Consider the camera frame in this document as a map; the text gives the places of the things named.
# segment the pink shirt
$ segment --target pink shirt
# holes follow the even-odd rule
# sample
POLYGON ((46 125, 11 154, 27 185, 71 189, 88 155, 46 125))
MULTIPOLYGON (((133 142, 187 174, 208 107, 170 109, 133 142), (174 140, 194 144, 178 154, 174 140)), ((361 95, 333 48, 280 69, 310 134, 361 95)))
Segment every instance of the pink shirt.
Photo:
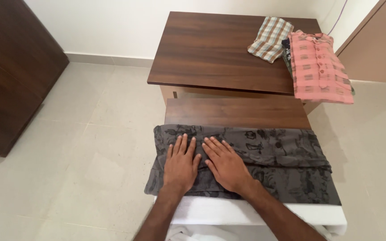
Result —
POLYGON ((294 96, 314 102, 353 104, 351 82, 333 52, 333 38, 323 33, 288 35, 294 96))

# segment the wooden tabletop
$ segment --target wooden tabletop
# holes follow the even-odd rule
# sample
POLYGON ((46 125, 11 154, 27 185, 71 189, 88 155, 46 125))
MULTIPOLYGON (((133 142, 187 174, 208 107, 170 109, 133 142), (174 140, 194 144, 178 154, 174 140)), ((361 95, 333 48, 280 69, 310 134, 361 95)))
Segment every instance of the wooden tabletop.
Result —
POLYGON ((168 99, 165 124, 311 129, 299 99, 168 99))
MULTIPOLYGON (((170 12, 147 83, 294 95, 282 58, 247 52, 265 17, 170 12)), ((320 33, 316 19, 283 18, 294 30, 320 33)))

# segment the tile floor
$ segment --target tile floor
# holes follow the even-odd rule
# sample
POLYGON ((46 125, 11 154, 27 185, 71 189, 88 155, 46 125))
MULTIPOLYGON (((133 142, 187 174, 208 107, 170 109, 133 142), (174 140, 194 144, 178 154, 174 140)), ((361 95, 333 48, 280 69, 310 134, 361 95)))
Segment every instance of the tile floor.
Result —
MULTIPOLYGON (((70 63, 7 158, 0 158, 1 240, 130 240, 164 123, 147 68, 70 63)), ((386 240, 386 84, 354 82, 355 105, 309 114, 333 166, 348 231, 386 240)))

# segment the hand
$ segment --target hand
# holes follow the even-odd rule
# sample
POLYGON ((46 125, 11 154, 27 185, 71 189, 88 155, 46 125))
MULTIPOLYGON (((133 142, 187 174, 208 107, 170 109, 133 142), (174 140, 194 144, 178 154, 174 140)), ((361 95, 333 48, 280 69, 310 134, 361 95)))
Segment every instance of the hand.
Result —
POLYGON ((243 195, 242 191, 254 185, 255 181, 248 172, 244 161, 226 141, 223 140, 221 144, 214 137, 211 139, 205 137, 204 140, 203 150, 211 158, 205 163, 211 169, 217 182, 223 188, 243 195))
POLYGON ((197 154, 193 160, 196 138, 192 138, 187 149, 187 134, 179 135, 175 146, 169 145, 166 155, 164 186, 165 189, 174 189, 181 196, 190 190, 197 176, 197 166, 201 155, 197 154))

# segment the brown plaid folded shirt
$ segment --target brown plaid folded shirt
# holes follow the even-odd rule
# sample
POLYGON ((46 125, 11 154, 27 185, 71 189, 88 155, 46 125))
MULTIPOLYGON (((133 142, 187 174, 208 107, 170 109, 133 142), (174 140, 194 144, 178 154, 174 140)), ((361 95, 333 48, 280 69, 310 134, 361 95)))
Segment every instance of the brown plaid folded shirt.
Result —
POLYGON ((266 17, 256 40, 248 47, 248 52, 273 63, 282 55, 281 41, 286 39, 293 29, 293 25, 284 19, 266 17))

